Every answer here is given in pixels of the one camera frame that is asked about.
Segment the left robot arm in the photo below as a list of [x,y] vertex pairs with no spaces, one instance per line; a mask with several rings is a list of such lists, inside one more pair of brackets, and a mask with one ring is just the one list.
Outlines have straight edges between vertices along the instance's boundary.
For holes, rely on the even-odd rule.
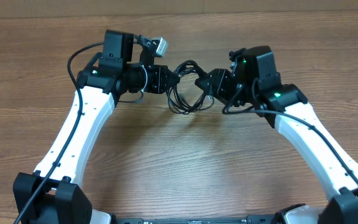
[[180,79],[165,65],[168,42],[107,30],[97,52],[71,74],[75,96],[70,112],[33,173],[17,175],[13,192],[17,223],[114,223],[113,214],[93,208],[82,191],[87,161],[99,132],[125,93],[165,93]]

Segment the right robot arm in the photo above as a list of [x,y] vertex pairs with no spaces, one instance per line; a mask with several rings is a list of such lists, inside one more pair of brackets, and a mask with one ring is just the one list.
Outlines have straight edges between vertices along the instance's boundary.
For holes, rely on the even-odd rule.
[[224,104],[224,114],[265,118],[299,152],[328,200],[325,207],[296,204],[279,210],[272,223],[358,223],[358,163],[318,119],[294,84],[283,84],[267,45],[229,53],[230,70],[216,68],[195,84]]

